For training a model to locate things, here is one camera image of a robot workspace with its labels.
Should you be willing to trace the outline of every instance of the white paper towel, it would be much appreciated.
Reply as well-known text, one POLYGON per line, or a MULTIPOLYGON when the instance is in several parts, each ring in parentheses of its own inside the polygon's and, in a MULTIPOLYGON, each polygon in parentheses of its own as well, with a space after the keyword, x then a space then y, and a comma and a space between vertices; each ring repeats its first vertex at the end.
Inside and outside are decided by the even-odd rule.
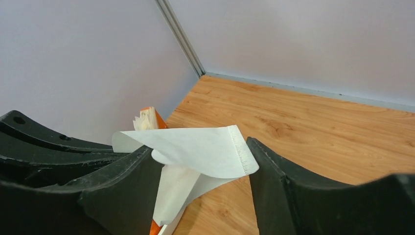
POLYGON ((114 152, 131 153, 142 145, 165 166, 153 219, 169 224, 195 198, 259 169, 236 125, 117 132, 114 152))

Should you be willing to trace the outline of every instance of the wooden surface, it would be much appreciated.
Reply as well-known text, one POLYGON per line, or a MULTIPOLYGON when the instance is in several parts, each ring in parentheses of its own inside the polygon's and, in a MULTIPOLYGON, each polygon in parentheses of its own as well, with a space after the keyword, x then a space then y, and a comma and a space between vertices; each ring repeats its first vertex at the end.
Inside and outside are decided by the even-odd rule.
MULTIPOLYGON (((359 184, 415 172, 415 114, 204 76, 169 128, 238 125, 278 154, 325 177, 359 184)), ((193 201, 175 235, 256 235, 249 178, 193 201)))

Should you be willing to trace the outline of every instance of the white panel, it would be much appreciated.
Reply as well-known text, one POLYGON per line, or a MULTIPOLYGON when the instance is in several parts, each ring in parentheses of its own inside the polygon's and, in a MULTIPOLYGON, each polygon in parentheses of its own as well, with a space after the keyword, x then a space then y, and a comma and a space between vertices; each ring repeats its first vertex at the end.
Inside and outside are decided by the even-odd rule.
POLYGON ((170 0, 207 72, 415 105, 413 0, 170 0))
POLYGON ((153 0, 0 1, 0 77, 0 116, 101 143, 143 107, 168 117, 197 82, 153 0))

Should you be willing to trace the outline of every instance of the metal frame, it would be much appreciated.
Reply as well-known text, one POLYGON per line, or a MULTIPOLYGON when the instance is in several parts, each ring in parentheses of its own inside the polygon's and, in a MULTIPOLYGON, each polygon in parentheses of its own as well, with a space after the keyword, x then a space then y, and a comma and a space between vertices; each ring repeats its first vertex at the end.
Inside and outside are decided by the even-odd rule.
POLYGON ((199 58, 197 58, 195 51, 193 50, 189 40, 183 32, 183 29, 180 26, 180 23, 177 20, 176 15, 174 14, 173 9, 171 8, 171 5, 168 2, 168 0, 156 0, 156 3, 159 6, 161 12, 163 13, 164 18, 168 22, 174 35, 176 36, 177 41, 182 47, 193 69, 196 71, 199 77, 205 75, 205 69, 200 63, 199 58))

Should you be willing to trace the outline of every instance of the screw hole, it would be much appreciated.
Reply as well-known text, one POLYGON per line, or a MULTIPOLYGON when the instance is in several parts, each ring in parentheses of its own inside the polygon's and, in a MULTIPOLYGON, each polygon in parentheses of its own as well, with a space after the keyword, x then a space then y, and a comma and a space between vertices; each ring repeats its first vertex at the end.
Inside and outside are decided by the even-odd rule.
POLYGON ((63 141, 70 141, 71 140, 70 137, 67 137, 65 135, 60 135, 59 138, 63 141))
POLYGON ((23 118, 21 118, 21 117, 14 117, 13 120, 14 120, 15 123, 20 124, 20 125, 23 125, 23 124, 26 123, 26 121, 23 120, 23 118))

